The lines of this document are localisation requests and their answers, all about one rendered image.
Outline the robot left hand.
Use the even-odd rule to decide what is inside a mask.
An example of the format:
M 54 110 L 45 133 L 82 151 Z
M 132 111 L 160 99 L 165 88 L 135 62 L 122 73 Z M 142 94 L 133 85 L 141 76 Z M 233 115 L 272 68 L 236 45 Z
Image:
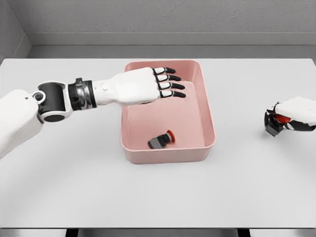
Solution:
M 159 98 L 186 98 L 181 92 L 185 86 L 176 71 L 168 67 L 140 68 L 115 76 L 113 82 L 115 102 L 120 105 L 148 104 Z

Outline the pink plastic basket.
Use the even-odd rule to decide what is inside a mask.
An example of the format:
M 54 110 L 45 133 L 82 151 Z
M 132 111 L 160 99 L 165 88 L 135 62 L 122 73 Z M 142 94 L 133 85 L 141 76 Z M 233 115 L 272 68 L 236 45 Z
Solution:
M 144 67 L 174 69 L 186 97 L 122 108 L 121 144 L 127 159 L 134 164 L 204 160 L 215 142 L 215 131 L 200 64 L 139 61 L 127 64 L 125 70 Z

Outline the red-button industrial switch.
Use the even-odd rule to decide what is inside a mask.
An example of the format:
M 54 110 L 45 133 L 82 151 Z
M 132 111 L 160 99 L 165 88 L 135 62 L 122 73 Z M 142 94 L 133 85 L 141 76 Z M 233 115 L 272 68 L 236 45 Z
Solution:
M 149 140 L 148 146 L 151 149 L 164 149 L 169 143 L 175 143 L 175 136 L 171 130 Z
M 279 114 L 265 113 L 265 117 L 264 117 L 265 130 L 270 135 L 275 137 L 283 130 L 283 126 L 290 121 L 291 121 L 291 118 L 288 118 Z

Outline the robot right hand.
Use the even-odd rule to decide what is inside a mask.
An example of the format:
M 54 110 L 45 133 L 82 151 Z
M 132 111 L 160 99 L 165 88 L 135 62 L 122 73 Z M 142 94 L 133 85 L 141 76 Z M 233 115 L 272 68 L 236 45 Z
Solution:
M 316 101 L 311 99 L 298 96 L 279 101 L 265 113 L 291 118 L 291 121 L 283 126 L 283 130 L 314 131 L 316 129 Z

